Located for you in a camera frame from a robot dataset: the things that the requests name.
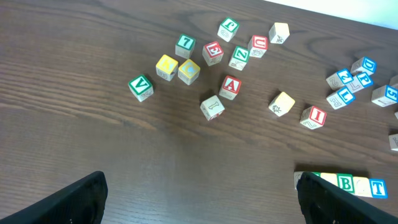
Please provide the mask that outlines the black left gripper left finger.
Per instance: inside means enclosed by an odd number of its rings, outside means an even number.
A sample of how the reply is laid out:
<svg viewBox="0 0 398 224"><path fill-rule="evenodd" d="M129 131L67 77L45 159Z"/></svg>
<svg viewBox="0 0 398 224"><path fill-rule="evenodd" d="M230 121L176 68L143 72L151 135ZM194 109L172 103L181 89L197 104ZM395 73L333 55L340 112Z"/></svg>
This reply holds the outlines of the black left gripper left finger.
<svg viewBox="0 0 398 224"><path fill-rule="evenodd" d="M96 171L1 219L1 224L100 224L107 196L104 173Z"/></svg>

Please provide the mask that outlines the yellow O block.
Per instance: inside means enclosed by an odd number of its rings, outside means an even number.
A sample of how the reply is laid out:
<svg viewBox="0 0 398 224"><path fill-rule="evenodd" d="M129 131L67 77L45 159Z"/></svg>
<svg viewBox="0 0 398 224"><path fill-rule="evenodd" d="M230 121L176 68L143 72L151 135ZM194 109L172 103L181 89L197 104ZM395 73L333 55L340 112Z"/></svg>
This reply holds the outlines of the yellow O block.
<svg viewBox="0 0 398 224"><path fill-rule="evenodd" d="M371 187L368 178L353 177L353 182L355 196L372 198Z"/></svg>
<svg viewBox="0 0 398 224"><path fill-rule="evenodd" d="M322 172L320 174L320 177L326 181L328 181L329 183L338 186L338 178L337 175L334 173L326 173L326 172Z"/></svg>

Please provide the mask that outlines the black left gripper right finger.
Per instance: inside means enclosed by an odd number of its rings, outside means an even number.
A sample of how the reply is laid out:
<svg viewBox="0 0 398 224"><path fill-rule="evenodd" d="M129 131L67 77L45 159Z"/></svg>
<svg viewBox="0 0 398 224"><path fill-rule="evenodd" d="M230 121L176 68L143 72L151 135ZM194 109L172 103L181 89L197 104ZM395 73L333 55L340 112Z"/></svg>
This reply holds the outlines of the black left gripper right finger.
<svg viewBox="0 0 398 224"><path fill-rule="evenodd" d="M386 213L312 172L297 180L298 202L305 222L397 224L397 217Z"/></svg>

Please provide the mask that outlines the green B block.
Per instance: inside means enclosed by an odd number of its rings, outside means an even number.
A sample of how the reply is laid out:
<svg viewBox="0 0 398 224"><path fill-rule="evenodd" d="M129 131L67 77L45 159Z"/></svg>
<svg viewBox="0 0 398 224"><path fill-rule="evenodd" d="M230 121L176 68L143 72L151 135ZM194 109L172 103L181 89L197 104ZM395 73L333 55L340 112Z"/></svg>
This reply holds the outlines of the green B block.
<svg viewBox="0 0 398 224"><path fill-rule="evenodd" d="M338 187L351 194L354 193L354 182L351 174L337 173Z"/></svg>

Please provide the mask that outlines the blue L block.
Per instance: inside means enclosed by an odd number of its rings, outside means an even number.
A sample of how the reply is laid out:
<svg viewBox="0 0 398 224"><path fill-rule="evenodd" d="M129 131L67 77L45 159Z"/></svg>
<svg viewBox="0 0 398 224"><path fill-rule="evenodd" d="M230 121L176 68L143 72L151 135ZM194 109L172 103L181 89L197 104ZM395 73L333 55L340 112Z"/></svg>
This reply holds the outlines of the blue L block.
<svg viewBox="0 0 398 224"><path fill-rule="evenodd" d="M386 183L383 179L370 179L369 184L372 198L388 198Z"/></svg>

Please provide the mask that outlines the green R block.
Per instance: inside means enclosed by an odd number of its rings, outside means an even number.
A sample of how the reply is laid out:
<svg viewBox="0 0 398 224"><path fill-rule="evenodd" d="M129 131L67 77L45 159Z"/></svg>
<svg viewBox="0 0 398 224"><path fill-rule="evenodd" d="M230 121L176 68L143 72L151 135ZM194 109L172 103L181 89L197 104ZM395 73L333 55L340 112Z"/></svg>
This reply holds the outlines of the green R block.
<svg viewBox="0 0 398 224"><path fill-rule="evenodd" d="M303 174L303 171L294 172L294 189L297 189L297 184L298 184L298 181L301 179L302 174ZM313 174L315 174L319 177L321 173L313 172Z"/></svg>

